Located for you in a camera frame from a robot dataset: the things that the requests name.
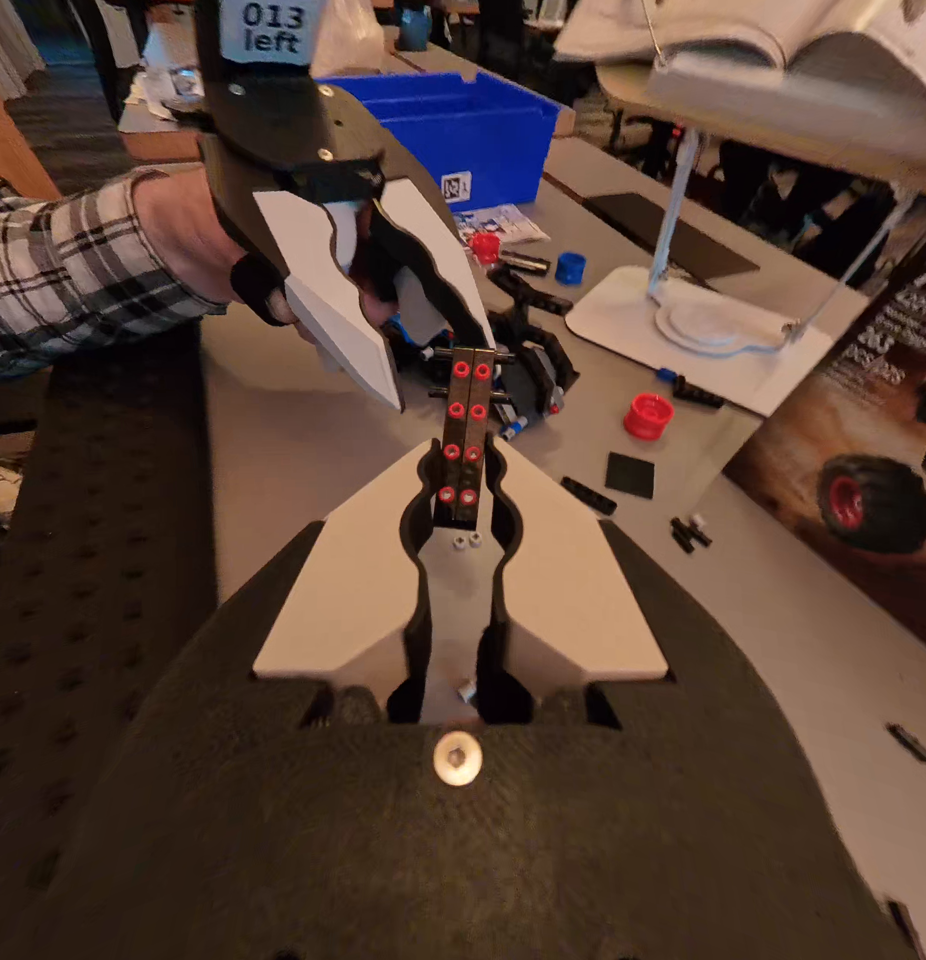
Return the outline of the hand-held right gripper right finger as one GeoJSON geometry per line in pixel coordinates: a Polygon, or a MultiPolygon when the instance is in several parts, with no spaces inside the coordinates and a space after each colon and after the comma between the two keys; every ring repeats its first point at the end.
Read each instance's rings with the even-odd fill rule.
{"type": "Polygon", "coordinates": [[[611,545],[614,524],[512,446],[489,441],[493,570],[476,660],[486,723],[528,723],[560,692],[663,680],[669,665],[611,545]]]}

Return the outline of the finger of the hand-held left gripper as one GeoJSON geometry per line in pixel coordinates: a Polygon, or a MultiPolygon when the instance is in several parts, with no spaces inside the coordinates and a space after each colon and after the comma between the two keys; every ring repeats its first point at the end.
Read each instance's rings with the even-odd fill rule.
{"type": "Polygon", "coordinates": [[[495,348],[464,247],[413,181],[385,184],[374,202],[370,237],[396,262],[400,320],[414,343],[450,330],[462,347],[495,348]]]}
{"type": "Polygon", "coordinates": [[[288,269],[288,305],[323,359],[402,413],[405,401],[392,352],[368,320],[360,289],[349,276],[360,202],[320,205],[284,190],[255,191],[253,198],[288,269]]]}

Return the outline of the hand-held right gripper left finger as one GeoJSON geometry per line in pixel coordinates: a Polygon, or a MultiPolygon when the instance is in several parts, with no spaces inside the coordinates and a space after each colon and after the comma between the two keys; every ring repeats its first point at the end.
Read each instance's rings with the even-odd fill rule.
{"type": "Polygon", "coordinates": [[[432,439],[306,529],[313,545],[255,658],[256,678],[364,688],[392,722],[420,720],[432,652],[420,551],[437,486],[432,439]]]}

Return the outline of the black blue toy car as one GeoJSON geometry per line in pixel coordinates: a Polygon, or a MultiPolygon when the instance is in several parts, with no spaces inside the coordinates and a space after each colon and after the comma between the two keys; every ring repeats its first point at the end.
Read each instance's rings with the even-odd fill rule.
{"type": "MultiPolygon", "coordinates": [[[[505,400],[493,403],[493,410],[501,423],[498,437],[507,442],[559,414],[567,391],[580,376],[556,335],[531,322],[532,310],[565,318],[573,306],[568,299],[536,288],[524,276],[528,272],[542,277],[548,267],[549,262],[540,258],[505,253],[486,271],[489,281],[513,302],[504,311],[488,312],[497,348],[513,358],[497,366],[493,375],[493,390],[506,395],[505,400]]],[[[385,323],[383,333],[394,350],[399,371],[413,372],[428,383],[432,397],[438,388],[448,386],[448,350],[453,345],[449,331],[417,342],[395,316],[385,323]]]]}

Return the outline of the black beam assembly red pins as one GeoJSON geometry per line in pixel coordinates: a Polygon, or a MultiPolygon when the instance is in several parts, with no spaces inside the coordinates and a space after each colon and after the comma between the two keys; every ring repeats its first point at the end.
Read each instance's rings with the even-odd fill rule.
{"type": "Polygon", "coordinates": [[[477,528],[490,414],[493,405],[509,400],[494,387],[497,369],[513,361],[505,349],[437,347],[426,359],[446,366],[445,386],[430,396],[445,401],[445,420],[436,468],[436,526],[472,533],[477,528]]]}

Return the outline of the instruction book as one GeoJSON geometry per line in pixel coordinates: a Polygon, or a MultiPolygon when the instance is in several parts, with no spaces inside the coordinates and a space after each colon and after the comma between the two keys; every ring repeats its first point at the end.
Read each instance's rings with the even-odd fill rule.
{"type": "Polygon", "coordinates": [[[555,49],[564,61],[601,64],[690,47],[735,48],[841,79],[874,80],[884,67],[926,90],[926,2],[583,1],[555,49]]]}

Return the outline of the person's left forearm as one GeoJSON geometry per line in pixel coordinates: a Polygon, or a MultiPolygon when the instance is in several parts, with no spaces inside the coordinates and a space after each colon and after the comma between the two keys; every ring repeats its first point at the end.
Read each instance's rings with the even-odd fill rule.
{"type": "Polygon", "coordinates": [[[139,225],[137,169],[55,201],[0,196],[0,380],[224,314],[172,276],[139,225]]]}

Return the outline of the light grey desk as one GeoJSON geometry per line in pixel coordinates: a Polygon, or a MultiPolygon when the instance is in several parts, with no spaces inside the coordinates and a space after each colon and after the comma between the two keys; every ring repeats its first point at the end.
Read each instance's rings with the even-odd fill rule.
{"type": "MultiPolygon", "coordinates": [[[[720,474],[758,417],[680,406],[662,441],[638,444],[622,417],[653,388],[653,373],[561,319],[534,317],[558,334],[582,377],[565,411],[516,447],[555,479],[597,489],[611,451],[657,462],[654,498],[621,498],[615,523],[757,667],[860,872],[881,899],[909,909],[926,953],[926,764],[885,729],[899,723],[926,746],[925,644],[720,474]],[[687,555],[670,520],[694,513],[708,522],[712,545],[695,543],[687,555]]],[[[441,422],[416,385],[398,414],[243,307],[204,322],[203,360],[221,599],[441,422]]]]}

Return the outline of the person's left hand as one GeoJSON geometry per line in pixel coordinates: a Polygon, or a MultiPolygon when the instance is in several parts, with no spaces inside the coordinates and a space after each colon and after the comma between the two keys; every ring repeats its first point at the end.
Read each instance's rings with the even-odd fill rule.
{"type": "Polygon", "coordinates": [[[244,303],[231,273],[247,252],[220,223],[203,166],[139,179],[133,203],[150,247],[177,281],[217,305],[244,303]]]}

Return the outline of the black short beam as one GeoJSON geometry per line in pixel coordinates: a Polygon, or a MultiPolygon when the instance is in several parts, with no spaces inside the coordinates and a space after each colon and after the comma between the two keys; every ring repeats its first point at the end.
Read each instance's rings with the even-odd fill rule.
{"type": "Polygon", "coordinates": [[[589,509],[605,518],[611,518],[617,509],[615,500],[569,476],[562,478],[561,486],[589,509]]]}

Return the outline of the blue storage bin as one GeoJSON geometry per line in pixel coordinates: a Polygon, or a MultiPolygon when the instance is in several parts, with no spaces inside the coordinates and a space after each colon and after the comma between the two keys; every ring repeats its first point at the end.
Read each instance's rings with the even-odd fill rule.
{"type": "Polygon", "coordinates": [[[412,154],[453,214],[533,203],[562,106],[480,71],[334,78],[412,154]]]}

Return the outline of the clear plastic bag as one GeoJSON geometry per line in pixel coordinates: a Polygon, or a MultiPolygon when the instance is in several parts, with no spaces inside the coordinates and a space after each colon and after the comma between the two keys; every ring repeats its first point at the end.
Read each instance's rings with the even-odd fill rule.
{"type": "Polygon", "coordinates": [[[310,66],[315,78],[378,74],[384,32],[371,1],[326,1],[310,66]]]}

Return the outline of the black square tile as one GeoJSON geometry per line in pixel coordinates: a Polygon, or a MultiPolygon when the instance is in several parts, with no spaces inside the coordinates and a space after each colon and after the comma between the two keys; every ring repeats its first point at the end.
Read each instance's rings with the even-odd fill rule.
{"type": "Polygon", "coordinates": [[[604,486],[617,493],[652,500],[656,489],[656,465],[611,451],[606,462],[604,486]]]}

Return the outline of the white book stand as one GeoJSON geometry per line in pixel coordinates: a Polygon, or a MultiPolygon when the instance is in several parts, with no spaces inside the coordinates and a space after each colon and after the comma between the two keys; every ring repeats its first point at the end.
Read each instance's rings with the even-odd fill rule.
{"type": "Polygon", "coordinates": [[[652,289],[648,289],[649,280],[646,268],[613,270],[567,314],[568,329],[643,366],[671,369],[690,383],[764,418],[777,411],[840,338],[814,323],[799,342],[777,354],[743,354],[729,359],[698,356],[669,342],[657,330],[658,301],[679,295],[699,299],[722,296],[754,305],[680,278],[660,280],[652,289]]]}

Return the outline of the dark dimpled panel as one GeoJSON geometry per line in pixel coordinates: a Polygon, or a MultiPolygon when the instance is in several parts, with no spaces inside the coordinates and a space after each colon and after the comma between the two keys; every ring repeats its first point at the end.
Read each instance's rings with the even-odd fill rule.
{"type": "Polygon", "coordinates": [[[51,374],[0,549],[0,958],[53,885],[87,794],[216,605],[199,348],[51,374]]]}

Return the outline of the white oval stand base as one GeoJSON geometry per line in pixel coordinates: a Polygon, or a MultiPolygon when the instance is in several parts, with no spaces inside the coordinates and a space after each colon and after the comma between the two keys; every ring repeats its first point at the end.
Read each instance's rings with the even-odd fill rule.
{"type": "Polygon", "coordinates": [[[730,297],[667,296],[657,303],[657,330],[692,354],[729,359],[780,353],[789,343],[789,321],[730,297]]]}

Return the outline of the toy set box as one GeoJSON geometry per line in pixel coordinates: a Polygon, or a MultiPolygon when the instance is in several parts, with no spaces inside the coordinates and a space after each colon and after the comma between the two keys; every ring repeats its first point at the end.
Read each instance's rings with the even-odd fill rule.
{"type": "Polygon", "coordinates": [[[926,644],[926,239],[724,473],[926,644]]]}

